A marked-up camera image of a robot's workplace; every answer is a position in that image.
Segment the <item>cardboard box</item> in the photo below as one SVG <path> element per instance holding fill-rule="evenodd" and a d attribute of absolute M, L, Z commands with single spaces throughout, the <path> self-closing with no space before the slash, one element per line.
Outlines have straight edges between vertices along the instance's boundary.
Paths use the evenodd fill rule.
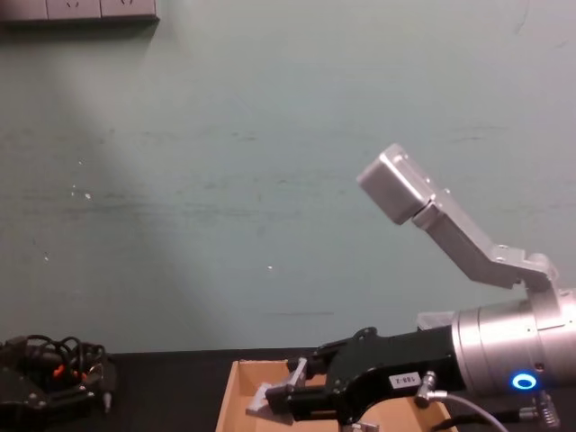
<path fill-rule="evenodd" d="M 287 375 L 285 362 L 234 362 L 216 432 L 338 432 L 335 420 L 302 421 L 286 426 L 246 415 L 246 407 L 261 383 L 278 383 Z M 318 385 L 322 378 L 318 377 L 310 384 Z M 380 425 L 381 432 L 428 432 L 447 418 L 448 411 L 443 404 L 433 403 L 428 409 L 418 409 L 411 398 L 404 398 L 386 400 L 371 407 L 363 421 Z M 457 432 L 455 427 L 450 431 Z"/>

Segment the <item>white cable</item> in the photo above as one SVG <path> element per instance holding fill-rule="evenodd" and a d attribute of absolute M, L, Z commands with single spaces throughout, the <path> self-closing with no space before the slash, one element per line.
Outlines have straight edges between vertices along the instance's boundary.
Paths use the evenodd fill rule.
<path fill-rule="evenodd" d="M 430 393 L 430 399 L 432 401 L 454 401 L 460 403 L 461 405 L 465 405 L 466 407 L 470 408 L 471 410 L 478 413 L 480 416 L 484 417 L 486 421 L 488 421 L 491 425 L 493 425 L 499 432 L 509 432 L 502 423 L 498 421 L 497 418 L 492 416 L 487 410 L 482 409 L 478 405 L 465 398 L 461 398 L 460 396 L 455 396 L 453 394 L 449 394 L 446 391 L 432 391 Z"/>

